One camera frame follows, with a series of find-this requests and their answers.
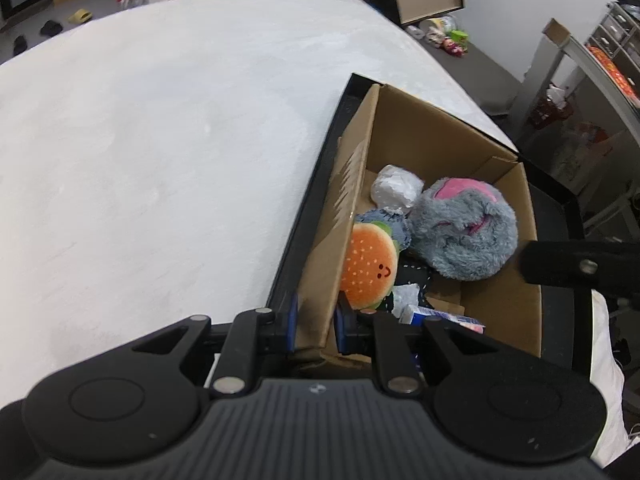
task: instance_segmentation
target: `metal screw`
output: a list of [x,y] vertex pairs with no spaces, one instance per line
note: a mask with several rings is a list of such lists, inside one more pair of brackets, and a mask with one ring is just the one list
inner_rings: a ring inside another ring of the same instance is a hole
[[580,272],[583,274],[588,274],[589,276],[593,276],[598,270],[598,264],[593,260],[581,260],[580,261]]
[[325,393],[326,386],[324,386],[324,384],[320,384],[320,383],[312,384],[311,386],[309,386],[309,391],[312,394],[321,395],[321,394]]
[[412,394],[420,387],[420,384],[414,378],[400,376],[391,379],[386,386],[397,394]]
[[213,383],[213,389],[221,394],[236,394],[244,390],[244,381],[240,377],[220,377]]

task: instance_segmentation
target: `gray plush toy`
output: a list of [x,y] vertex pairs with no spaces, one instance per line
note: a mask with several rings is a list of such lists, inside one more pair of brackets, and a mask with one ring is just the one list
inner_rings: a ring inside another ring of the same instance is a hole
[[518,245],[516,215],[495,187],[471,178],[442,178],[409,213],[412,249],[446,278],[493,276]]

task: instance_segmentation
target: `black slipper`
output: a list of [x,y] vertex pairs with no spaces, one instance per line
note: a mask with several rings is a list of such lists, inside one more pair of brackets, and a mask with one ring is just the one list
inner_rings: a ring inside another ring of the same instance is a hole
[[58,22],[54,22],[53,20],[47,20],[47,23],[45,23],[40,29],[40,34],[49,38],[57,36],[60,32],[62,32],[62,25]]
[[27,40],[23,35],[20,35],[14,40],[14,57],[22,54],[25,50],[27,50]]

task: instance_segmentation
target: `white bedsheet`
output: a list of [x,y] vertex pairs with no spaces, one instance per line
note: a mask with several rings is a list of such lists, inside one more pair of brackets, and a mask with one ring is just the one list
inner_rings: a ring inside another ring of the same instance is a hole
[[609,336],[609,311],[603,295],[591,292],[593,305],[593,346],[591,351],[591,383],[599,389],[607,404],[607,421],[591,457],[604,467],[629,447],[640,442],[626,434],[622,419],[622,387],[625,377],[613,359]]
[[176,0],[0,66],[0,406],[194,313],[262,306],[352,72],[512,146],[360,0]]

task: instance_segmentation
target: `smiley face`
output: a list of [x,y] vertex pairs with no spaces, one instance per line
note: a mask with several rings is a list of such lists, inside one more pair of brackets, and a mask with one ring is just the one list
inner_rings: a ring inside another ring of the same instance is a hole
[[384,276],[385,278],[388,278],[388,277],[391,275],[391,269],[389,269],[386,265],[379,264],[378,269],[379,269],[379,270],[383,270],[383,269],[385,270],[385,273],[384,273],[384,274],[383,274],[382,272],[379,272],[379,273],[378,273],[378,279],[379,279],[379,280],[380,280],[383,276]]

